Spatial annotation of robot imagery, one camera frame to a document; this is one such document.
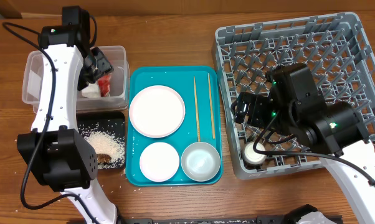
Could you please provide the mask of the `red foil snack wrapper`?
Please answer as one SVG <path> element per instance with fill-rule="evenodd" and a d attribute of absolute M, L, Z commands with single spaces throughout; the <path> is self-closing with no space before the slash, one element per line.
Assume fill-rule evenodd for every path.
<path fill-rule="evenodd" d="M 111 81 L 111 74 L 107 74 L 102 76 L 97 80 L 97 84 L 100 89 L 101 97 L 106 97 L 110 95 L 110 81 Z"/>

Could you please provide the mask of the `white napkin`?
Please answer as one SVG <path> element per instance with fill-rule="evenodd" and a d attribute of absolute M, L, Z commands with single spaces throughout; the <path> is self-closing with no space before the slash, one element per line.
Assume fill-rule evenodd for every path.
<path fill-rule="evenodd" d="M 100 87 L 96 83 L 89 83 L 82 91 L 81 94 L 84 98 L 100 98 Z"/>

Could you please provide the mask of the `small white cup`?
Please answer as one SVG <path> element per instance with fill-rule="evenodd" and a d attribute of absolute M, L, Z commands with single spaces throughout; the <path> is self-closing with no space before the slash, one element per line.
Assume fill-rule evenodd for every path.
<path fill-rule="evenodd" d="M 257 166 L 261 165 L 265 160 L 266 160 L 266 155 L 264 154 L 259 154 L 254 151 L 254 142 L 249 142 L 245 145 L 242 157 L 244 162 Z"/>

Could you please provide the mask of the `white rice pile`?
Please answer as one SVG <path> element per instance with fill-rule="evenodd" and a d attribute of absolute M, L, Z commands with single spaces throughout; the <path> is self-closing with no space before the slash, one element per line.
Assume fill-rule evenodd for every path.
<path fill-rule="evenodd" d="M 124 122 L 110 120 L 85 121 L 78 124 L 79 133 L 94 148 L 96 154 L 108 154 L 112 160 L 108 164 L 99 164 L 98 169 L 123 169 L 125 166 Z"/>

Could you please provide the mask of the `brown food scrap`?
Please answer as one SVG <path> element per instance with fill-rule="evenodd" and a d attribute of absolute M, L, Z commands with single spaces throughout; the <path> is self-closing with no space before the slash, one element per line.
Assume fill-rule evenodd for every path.
<path fill-rule="evenodd" d="M 97 154 L 97 162 L 99 164 L 108 164 L 112 160 L 112 157 L 108 154 Z"/>

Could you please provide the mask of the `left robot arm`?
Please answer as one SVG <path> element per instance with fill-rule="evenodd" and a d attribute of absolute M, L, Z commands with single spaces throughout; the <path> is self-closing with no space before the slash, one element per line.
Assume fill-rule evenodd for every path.
<path fill-rule="evenodd" d="M 122 223 L 118 208 L 98 183 L 94 148 L 77 126 L 77 92 L 113 71 L 104 53 L 94 47 L 92 16 L 79 6 L 62 9 L 62 23 L 46 26 L 35 48 L 43 56 L 39 109 L 31 131 L 17 137 L 17 150 L 27 164 L 21 202 L 31 210 L 68 198 L 86 223 Z M 60 195 L 40 205 L 26 202 L 29 175 Z"/>

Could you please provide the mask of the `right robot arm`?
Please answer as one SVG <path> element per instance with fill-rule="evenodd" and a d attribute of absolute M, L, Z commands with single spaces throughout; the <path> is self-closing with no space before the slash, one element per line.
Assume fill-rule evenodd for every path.
<path fill-rule="evenodd" d="M 268 96 L 240 93 L 230 110 L 234 122 L 248 122 L 261 133 L 243 152 L 264 156 L 317 157 L 343 191 L 359 223 L 375 223 L 375 149 L 359 111 L 339 101 L 329 105 L 304 63 L 279 65 L 265 74 L 272 87 Z M 270 144 L 266 134 L 286 142 L 295 138 L 308 152 L 258 149 Z"/>

